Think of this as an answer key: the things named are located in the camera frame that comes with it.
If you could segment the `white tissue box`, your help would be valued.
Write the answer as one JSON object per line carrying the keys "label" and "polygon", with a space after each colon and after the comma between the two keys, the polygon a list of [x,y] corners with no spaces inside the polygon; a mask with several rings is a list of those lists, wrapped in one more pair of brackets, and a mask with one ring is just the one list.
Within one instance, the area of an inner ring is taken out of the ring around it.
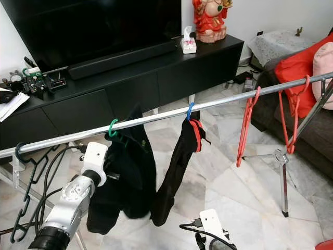
{"label": "white tissue box", "polygon": [[181,49],[183,54],[191,54],[191,53],[196,53],[197,52],[197,43],[195,38],[190,36],[192,33],[192,26],[186,26],[183,29],[182,36],[183,38],[181,39]]}

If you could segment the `red Buddha statue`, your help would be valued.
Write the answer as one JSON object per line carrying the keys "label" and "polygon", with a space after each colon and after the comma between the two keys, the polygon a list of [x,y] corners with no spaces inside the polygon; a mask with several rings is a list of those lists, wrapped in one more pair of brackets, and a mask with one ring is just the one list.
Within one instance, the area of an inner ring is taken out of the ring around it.
{"label": "red Buddha statue", "polygon": [[192,0],[196,40],[203,43],[215,43],[226,38],[227,27],[224,19],[232,0]]}

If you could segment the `black television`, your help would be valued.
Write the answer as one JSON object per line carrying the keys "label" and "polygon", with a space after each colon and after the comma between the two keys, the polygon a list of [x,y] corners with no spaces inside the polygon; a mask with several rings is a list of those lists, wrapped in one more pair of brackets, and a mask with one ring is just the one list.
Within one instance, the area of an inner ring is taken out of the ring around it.
{"label": "black television", "polygon": [[0,1],[44,70],[170,42],[181,33],[181,0]]}

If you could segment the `black soundbar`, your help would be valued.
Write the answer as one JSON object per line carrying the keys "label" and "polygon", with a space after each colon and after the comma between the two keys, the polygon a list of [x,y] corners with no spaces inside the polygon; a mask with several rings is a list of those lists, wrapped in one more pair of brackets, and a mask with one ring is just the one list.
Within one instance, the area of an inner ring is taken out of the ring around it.
{"label": "black soundbar", "polygon": [[109,55],[97,59],[86,60],[80,64],[69,66],[67,71],[72,79],[81,79],[83,77],[94,76],[95,74],[117,69],[125,65],[134,64],[141,60],[151,59],[165,53],[175,52],[176,48],[176,41],[171,40],[166,43],[123,53],[122,55]]}

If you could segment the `red cushion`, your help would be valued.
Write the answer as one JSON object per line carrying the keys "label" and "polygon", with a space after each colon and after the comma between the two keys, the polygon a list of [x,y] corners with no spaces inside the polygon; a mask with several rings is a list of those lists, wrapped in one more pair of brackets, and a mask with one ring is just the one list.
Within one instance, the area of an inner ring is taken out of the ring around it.
{"label": "red cushion", "polygon": [[[313,60],[319,48],[328,42],[333,42],[333,33],[326,36],[323,40],[306,48],[301,52],[281,60],[274,69],[274,74],[280,83],[288,83],[290,81],[303,79],[305,76],[314,76]],[[294,86],[286,90],[286,95],[291,104],[292,114],[298,115],[299,118],[304,118],[314,107],[316,100],[312,93],[312,87],[301,85]]]}

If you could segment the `side table with white cloth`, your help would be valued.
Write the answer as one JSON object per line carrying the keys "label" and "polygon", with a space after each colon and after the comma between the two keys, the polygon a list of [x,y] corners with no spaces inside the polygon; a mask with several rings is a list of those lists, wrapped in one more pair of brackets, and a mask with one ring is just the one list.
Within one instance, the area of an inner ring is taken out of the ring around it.
{"label": "side table with white cloth", "polygon": [[256,36],[248,42],[248,48],[259,63],[265,66],[270,60],[299,52],[314,43],[309,38],[297,36],[297,31],[277,30]]}

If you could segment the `black shirt with white lettering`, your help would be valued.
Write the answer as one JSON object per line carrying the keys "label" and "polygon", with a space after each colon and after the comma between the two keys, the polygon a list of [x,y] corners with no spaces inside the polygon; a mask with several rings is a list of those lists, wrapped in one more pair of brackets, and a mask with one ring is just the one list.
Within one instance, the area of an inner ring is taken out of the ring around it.
{"label": "black shirt with white lettering", "polygon": [[176,192],[180,188],[193,153],[202,150],[203,140],[209,142],[200,117],[198,110],[183,120],[181,133],[174,147],[169,167],[151,206],[150,219],[156,227],[163,226],[168,219],[175,202]]}

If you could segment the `pink cat pillow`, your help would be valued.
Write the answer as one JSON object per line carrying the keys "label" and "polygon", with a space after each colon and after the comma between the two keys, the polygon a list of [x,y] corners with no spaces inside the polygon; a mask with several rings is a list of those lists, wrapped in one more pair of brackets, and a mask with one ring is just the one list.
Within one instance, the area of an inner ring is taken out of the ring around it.
{"label": "pink cat pillow", "polygon": [[[331,72],[333,72],[333,41],[323,44],[317,50],[313,59],[314,76],[321,76],[321,74]],[[326,80],[326,86],[331,85],[331,81],[333,81],[333,79]],[[323,95],[321,82],[313,83],[311,87],[315,101],[317,101]],[[323,108],[326,110],[333,110],[333,94],[328,98]]]}

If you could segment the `white paper stack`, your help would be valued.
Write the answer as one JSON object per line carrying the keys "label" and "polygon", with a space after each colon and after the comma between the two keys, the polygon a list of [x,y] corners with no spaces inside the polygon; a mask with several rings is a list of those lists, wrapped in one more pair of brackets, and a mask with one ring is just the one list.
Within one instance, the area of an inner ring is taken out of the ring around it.
{"label": "white paper stack", "polygon": [[8,103],[0,104],[0,122],[5,121],[16,109],[21,107],[23,103],[28,101],[30,97],[24,93],[19,92]]}

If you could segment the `black shirt with yellow logo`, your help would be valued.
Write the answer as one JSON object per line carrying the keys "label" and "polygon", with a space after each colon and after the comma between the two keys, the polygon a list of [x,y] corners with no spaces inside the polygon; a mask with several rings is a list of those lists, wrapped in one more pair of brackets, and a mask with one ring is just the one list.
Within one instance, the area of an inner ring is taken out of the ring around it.
{"label": "black shirt with yellow logo", "polygon": [[118,179],[107,179],[91,198],[86,228],[100,235],[109,233],[121,212],[129,219],[146,217],[156,197],[156,162],[144,126],[121,129],[105,140],[110,146],[104,170]]}

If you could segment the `blue plastic hanger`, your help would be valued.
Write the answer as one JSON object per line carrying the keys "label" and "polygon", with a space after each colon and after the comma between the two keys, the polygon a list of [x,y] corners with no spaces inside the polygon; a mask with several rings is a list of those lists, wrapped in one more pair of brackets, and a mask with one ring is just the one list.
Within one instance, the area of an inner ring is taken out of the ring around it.
{"label": "blue plastic hanger", "polygon": [[186,112],[186,119],[188,121],[191,120],[191,115],[192,115],[192,112],[193,112],[193,107],[195,106],[195,103],[194,102],[191,102],[189,107],[188,107],[188,111]]}

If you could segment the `red plastic stool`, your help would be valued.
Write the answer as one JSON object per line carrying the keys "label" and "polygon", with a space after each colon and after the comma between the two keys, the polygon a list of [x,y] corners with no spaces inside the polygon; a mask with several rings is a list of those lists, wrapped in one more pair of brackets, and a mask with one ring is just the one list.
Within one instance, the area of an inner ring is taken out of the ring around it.
{"label": "red plastic stool", "polygon": [[333,250],[333,240],[326,240],[318,243],[315,246],[315,250]]}

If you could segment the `green plastic hanger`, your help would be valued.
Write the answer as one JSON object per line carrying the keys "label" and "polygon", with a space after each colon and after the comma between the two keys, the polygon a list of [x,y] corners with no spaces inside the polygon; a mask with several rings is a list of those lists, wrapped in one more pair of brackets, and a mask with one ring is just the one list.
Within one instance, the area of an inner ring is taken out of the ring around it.
{"label": "green plastic hanger", "polygon": [[109,124],[109,127],[108,127],[108,131],[107,131],[107,136],[109,138],[114,138],[115,136],[118,136],[118,132],[116,130],[114,130],[114,124],[117,123],[119,121],[119,119],[117,118],[114,118],[110,124]]}

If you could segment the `silver metal clothes rack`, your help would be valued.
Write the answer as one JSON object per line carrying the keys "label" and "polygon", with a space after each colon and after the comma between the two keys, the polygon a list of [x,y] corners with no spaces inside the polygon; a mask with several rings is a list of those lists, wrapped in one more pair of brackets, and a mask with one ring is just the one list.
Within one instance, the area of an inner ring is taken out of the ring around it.
{"label": "silver metal clothes rack", "polygon": [[[284,148],[276,148],[274,152],[266,154],[266,155],[244,155],[242,158],[243,160],[248,160],[248,159],[275,159],[278,164],[280,164],[281,169],[280,169],[280,212],[281,215],[283,215],[286,218],[289,218],[289,213],[290,210],[290,205],[288,201],[288,177],[287,173],[288,171],[286,168],[288,167],[288,162],[289,162],[289,155],[292,154],[293,152],[290,152],[292,149],[292,146],[295,145],[297,139],[296,135],[302,135],[302,130],[306,129],[307,126],[309,126],[310,121],[313,119],[316,114],[319,113],[319,110],[323,107],[324,104],[324,98],[328,98],[333,94],[333,86],[325,86],[325,82],[328,79],[333,79],[333,72],[327,73],[327,74],[321,74],[320,76],[314,76],[314,77],[304,77],[304,79],[300,80],[295,80],[291,81],[285,84],[278,84],[274,86],[267,86],[263,88],[263,91],[260,91],[260,95],[266,95],[266,94],[272,94],[272,93],[277,93],[281,92],[283,90],[287,90],[292,88],[293,86],[300,86],[300,85],[312,85],[313,83],[319,83],[321,82],[321,86],[323,89],[323,97],[319,98],[318,103],[316,103],[315,107],[313,107],[309,114],[307,115],[306,119],[302,123],[298,123],[296,115],[294,115],[293,121],[296,123],[295,126],[293,126],[293,136],[291,138],[288,138],[286,140],[286,146]],[[241,100],[245,100],[246,98],[252,98],[254,97],[256,93],[256,90],[248,91],[247,93],[242,93],[242,94],[237,94],[233,95],[231,97],[225,97],[225,98],[219,98],[216,100],[213,100],[211,102],[206,102],[206,103],[200,103],[198,105],[195,105],[193,107],[193,112],[195,110],[205,110],[205,109],[210,109],[212,107],[224,105],[226,103],[230,102],[239,102]],[[133,126],[142,126],[143,124],[146,123],[152,123],[154,121],[160,121],[164,119],[169,119],[171,117],[177,117],[179,115],[184,115],[188,111],[188,107],[183,107],[175,110],[169,110],[166,112],[162,112],[161,114],[159,112],[154,112],[153,115],[148,115],[144,116],[142,118],[136,118],[136,119],[131,119],[131,120],[126,120],[122,121],[119,123],[114,124],[114,130],[119,130],[119,129],[125,129],[128,127],[133,127]],[[27,144],[26,148],[22,148],[19,153],[28,153],[28,152],[36,152],[37,150],[40,150],[41,148],[49,148],[51,146],[59,145],[58,143],[69,143],[77,140],[83,140],[86,138],[92,138],[93,136],[97,135],[102,135],[102,134],[107,134],[107,131],[109,129],[109,126],[105,127],[98,127],[95,129],[91,130],[86,130],[83,132],[78,132],[73,135],[63,135],[63,136],[57,136],[55,138],[49,139],[49,140],[42,140],[38,141],[35,143],[30,143]],[[15,147],[13,148],[6,148],[1,151],[1,156],[9,156],[13,157],[15,152]],[[19,190],[20,192],[25,194],[25,189],[27,187],[27,183],[21,181],[20,179],[20,172],[24,171],[23,164],[12,164],[15,166],[15,170],[9,170],[7,169],[0,169],[0,179],[7,183],[7,185],[13,186],[15,190]],[[50,202],[47,198],[47,195],[40,195],[40,193],[31,190],[30,191],[30,197],[34,198],[36,201],[39,201],[39,198],[41,198],[43,202],[43,207],[47,207],[48,209],[52,208],[54,205],[52,202]],[[74,236],[71,238],[70,245],[75,245],[80,248],[80,250],[89,250],[86,248],[85,241],[82,239],[82,230],[76,231]]]}

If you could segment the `black TV cabinet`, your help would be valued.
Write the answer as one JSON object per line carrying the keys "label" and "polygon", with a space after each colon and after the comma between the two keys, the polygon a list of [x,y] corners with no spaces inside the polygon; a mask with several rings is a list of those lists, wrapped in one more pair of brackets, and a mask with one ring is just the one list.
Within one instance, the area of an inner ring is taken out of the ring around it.
{"label": "black TV cabinet", "polygon": [[232,80],[244,43],[227,35],[175,52],[74,80],[53,94],[30,97],[0,124],[0,147],[33,143],[107,126],[135,106],[147,112]]}

